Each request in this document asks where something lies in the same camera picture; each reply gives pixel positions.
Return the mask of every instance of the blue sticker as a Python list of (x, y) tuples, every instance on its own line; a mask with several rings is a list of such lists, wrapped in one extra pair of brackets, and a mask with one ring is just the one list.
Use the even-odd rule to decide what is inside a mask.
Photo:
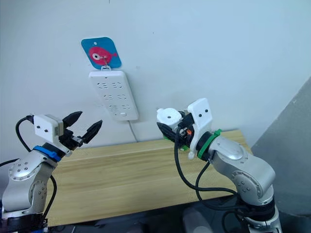
[(90, 62), (96, 69), (109, 65), (111, 68), (119, 68), (121, 60), (113, 41), (108, 37), (84, 39), (82, 48), (86, 52)]

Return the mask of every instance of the robotic arm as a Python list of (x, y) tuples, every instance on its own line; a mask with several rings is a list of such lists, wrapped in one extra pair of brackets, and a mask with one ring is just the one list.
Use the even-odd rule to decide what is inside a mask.
[(212, 115), (207, 99), (197, 100), (187, 111), (187, 115), (173, 108), (157, 111), (157, 124), (164, 136), (175, 143), (177, 139), (179, 148), (189, 147), (189, 159), (197, 154), (235, 184), (239, 204), (249, 210), (244, 211), (243, 217), (250, 233), (281, 233), (272, 167), (242, 145), (221, 136), (221, 130), (211, 133)]
[(73, 125), (81, 113), (72, 113), (63, 120), (51, 115), (27, 116), (34, 124), (35, 134), (47, 142), (43, 146), (35, 146), (9, 168), (9, 184), (2, 197), (2, 227), (7, 227), (8, 232), (42, 229), (49, 210), (47, 207), (43, 214), (47, 182), (57, 163), (64, 156), (70, 156), (77, 147), (90, 142), (102, 126), (103, 121), (100, 120), (85, 135), (74, 136), (67, 127)]

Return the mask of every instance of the gray wall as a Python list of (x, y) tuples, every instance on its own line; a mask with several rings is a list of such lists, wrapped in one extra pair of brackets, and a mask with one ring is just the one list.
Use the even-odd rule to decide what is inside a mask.
[(279, 209), (294, 215), (310, 215), (311, 78), (252, 151), (276, 171), (274, 188)]

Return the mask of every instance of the electrical outlet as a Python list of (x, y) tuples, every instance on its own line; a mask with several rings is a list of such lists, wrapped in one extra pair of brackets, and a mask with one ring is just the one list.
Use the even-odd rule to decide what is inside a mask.
[(138, 119), (137, 107), (123, 71), (92, 71), (89, 78), (115, 120)]

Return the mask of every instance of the wooden table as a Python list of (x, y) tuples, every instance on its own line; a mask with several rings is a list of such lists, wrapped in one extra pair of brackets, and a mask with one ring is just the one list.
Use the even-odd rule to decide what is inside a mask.
[[(240, 131), (222, 133), (248, 150)], [(179, 153), (184, 174), (192, 183), (204, 166), (188, 152)], [(173, 143), (156, 140), (118, 146), (76, 150), (56, 168), (57, 195), (48, 214), (49, 225), (64, 225), (120, 216), (197, 201), (195, 191), (180, 179)], [(227, 187), (233, 183), (210, 166), (201, 178), (201, 187)], [(49, 195), (52, 183), (49, 181)], [(204, 192), (204, 199), (228, 195)]]

